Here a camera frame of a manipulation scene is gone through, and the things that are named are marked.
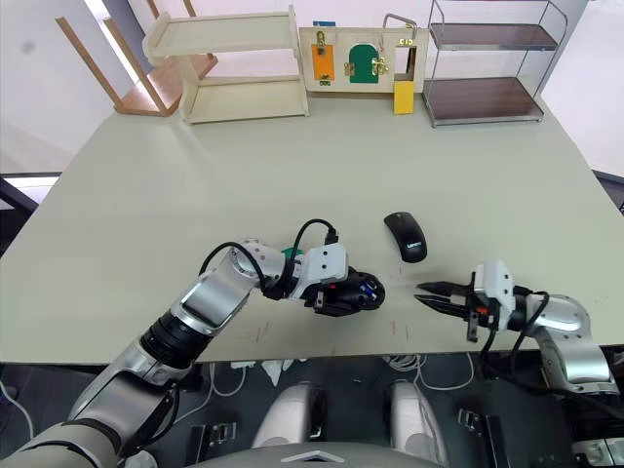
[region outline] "black cable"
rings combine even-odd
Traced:
[[[255,261],[254,256],[251,253],[249,253],[247,249],[245,249],[243,246],[241,246],[240,244],[236,242],[224,242],[220,246],[216,247],[212,252],[210,252],[209,255],[206,257],[206,259],[204,260],[204,262],[202,263],[202,266],[199,269],[199,274],[202,275],[206,271],[206,268],[208,268],[209,263],[213,260],[213,258],[215,258],[215,255],[227,247],[232,247],[236,249],[241,254],[243,254],[247,258],[247,260],[250,261],[253,269],[255,270],[255,274],[257,275],[257,278],[260,282],[260,290],[264,293],[264,291],[266,290],[266,281],[264,279],[264,274],[262,273],[262,269],[260,268],[260,265],[257,264],[257,261]]]
[[[292,245],[291,258],[290,258],[291,262],[294,262],[294,258],[296,257],[296,251],[299,249],[299,242],[301,242],[301,237],[303,237],[303,233],[312,224],[326,225],[326,227],[328,228],[328,236],[330,235],[335,236],[335,229],[329,222],[325,221],[324,219],[319,219],[315,217],[313,219],[306,221],[299,229],[299,232],[296,233],[296,237],[294,238],[294,244]]]
[[[489,352],[489,348],[491,348],[491,344],[494,342],[495,338],[496,338],[496,330],[490,329],[486,344],[484,344],[484,347],[481,348],[481,352],[479,353],[479,361],[483,361],[483,362],[488,361],[487,355]]]
[[[303,225],[299,229],[299,232],[296,233],[296,237],[294,238],[294,244],[292,244],[291,256],[289,257],[289,261],[284,272],[284,277],[280,281],[280,283],[284,285],[285,288],[289,286],[289,284],[291,283],[291,280],[293,279],[294,258],[296,257],[296,251],[299,250],[299,243],[301,242],[303,233],[312,224],[323,224],[328,228],[328,234],[325,237],[325,244],[333,244],[335,242],[338,242],[338,236],[336,234],[335,228],[328,221],[315,217],[303,223]]]
[[[545,291],[536,292],[535,294],[541,294],[544,296],[544,298],[542,299],[542,302],[537,307],[537,310],[535,310],[535,313],[531,315],[530,319],[526,321],[525,326],[520,331],[520,335],[518,336],[518,339],[514,343],[514,347],[511,350],[511,355],[509,357],[509,360],[510,360],[509,367],[511,370],[511,376],[513,378],[516,378],[516,359],[518,358],[518,352],[520,351],[520,346],[523,344],[523,341],[527,337],[528,331],[533,327],[533,325],[535,324],[535,321],[539,318],[541,313],[544,311],[544,309],[548,305],[548,302],[550,301],[550,295]]]
[[[154,434],[152,436],[152,438],[147,441],[145,444],[143,444],[143,447],[147,447],[150,446],[152,444],[154,444],[157,441],[160,441],[165,434],[167,434],[169,432],[169,430],[174,427],[174,423],[176,422],[176,418],[177,418],[177,409],[179,408],[179,386],[176,385],[174,387],[174,406],[172,407],[171,413],[170,413],[170,417],[169,417],[169,421],[167,422],[167,425],[157,434]]]

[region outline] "yellow block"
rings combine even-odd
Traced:
[[[413,81],[394,82],[394,113],[413,114]]]

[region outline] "metal handle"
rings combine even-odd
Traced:
[[[316,45],[319,47],[325,47],[325,32],[323,31],[316,32]]]
[[[428,27],[431,28],[431,17],[433,15],[433,6],[438,7],[438,11],[440,11],[440,15],[442,16],[442,32],[445,32],[445,12],[442,11],[442,8],[440,7],[440,4],[438,3],[438,0],[432,0],[431,1],[431,10],[429,11],[429,23],[428,23]]]
[[[416,39],[416,29],[418,28],[418,24],[416,24],[416,21],[414,21],[413,19],[409,19],[409,18],[405,18],[405,17],[400,17],[399,15],[395,15],[394,13],[386,13],[386,16],[383,19],[383,26],[381,27],[386,27],[386,24],[388,23],[388,19],[389,18],[394,18],[395,20],[399,20],[404,22],[405,24],[411,24],[413,26],[413,31],[411,32],[411,39]]]

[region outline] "white cable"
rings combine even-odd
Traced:
[[[224,392],[218,391],[215,387],[215,363],[211,363],[211,367],[210,367],[211,383],[213,386],[214,393],[217,394],[219,397],[232,397],[236,395],[241,390],[241,388],[243,388],[243,385],[245,384],[245,377],[247,377],[247,368],[242,368],[242,369],[243,369],[243,378],[241,378],[241,383],[239,383],[238,387],[236,387],[231,392],[224,393]]]
[[[206,399],[202,402],[202,404],[199,407],[192,409],[191,411],[188,411],[182,416],[180,416],[179,418],[177,418],[174,421],[174,426],[178,424],[182,419],[190,416],[191,414],[195,414],[197,411],[203,410],[206,407],[206,405],[210,402],[211,396],[213,395],[213,393],[218,395],[219,397],[232,397],[236,395],[241,390],[241,388],[243,388],[243,385],[245,384],[245,379],[247,377],[247,368],[243,368],[243,378],[241,378],[241,383],[239,383],[238,386],[231,392],[224,393],[224,392],[220,392],[215,387],[215,363],[209,364],[209,372],[211,376],[211,387],[208,390],[208,395],[206,396]]]
[[[415,371],[427,362],[427,356],[411,354],[407,356],[383,356],[388,366],[397,372]]]
[[[470,353],[466,353],[466,357],[468,358],[468,364],[470,365],[470,377],[464,383],[459,384],[459,385],[453,385],[451,387],[434,387],[432,385],[429,385],[425,381],[425,377],[424,377],[424,374],[422,373],[422,365],[421,365],[421,366],[418,367],[418,370],[416,371],[416,377],[413,379],[413,384],[417,385],[418,384],[418,379],[420,379],[420,382],[422,383],[423,387],[426,387],[429,390],[439,390],[439,391],[442,391],[442,392],[446,392],[446,391],[449,391],[449,390],[459,390],[460,388],[467,387],[468,385],[470,385],[472,383],[473,379],[475,378],[475,366],[472,363],[472,359],[470,357]]]
[[[2,395],[4,395],[4,398],[9,400],[9,402],[11,402],[18,410],[20,410],[23,414],[23,417],[26,418],[26,423],[28,424],[28,439],[32,439],[35,436],[35,430],[34,426],[32,425],[32,419],[30,419],[30,414],[28,414],[28,411],[26,411],[26,409],[22,405],[20,405],[16,400],[9,396],[7,389],[4,388],[2,380],[0,380],[0,390],[2,390]]]
[[[206,407],[206,405],[209,403],[209,401],[211,400],[211,396],[212,396],[212,395],[213,395],[213,382],[211,381],[211,388],[210,388],[210,390],[208,391],[208,395],[206,396],[206,399],[204,400],[204,402],[202,402],[202,404],[201,404],[199,407],[197,407],[197,408],[195,408],[195,409],[192,409],[191,411],[186,412],[185,414],[183,414],[182,416],[180,416],[179,418],[177,418],[177,419],[174,421],[174,426],[175,426],[176,424],[178,424],[178,423],[179,423],[182,419],[187,418],[187,417],[188,417],[188,416],[190,416],[191,414],[195,414],[197,411],[199,411],[199,410],[203,410],[203,409]]]

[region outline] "orange panel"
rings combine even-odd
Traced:
[[[315,80],[333,81],[333,46],[312,46]]]

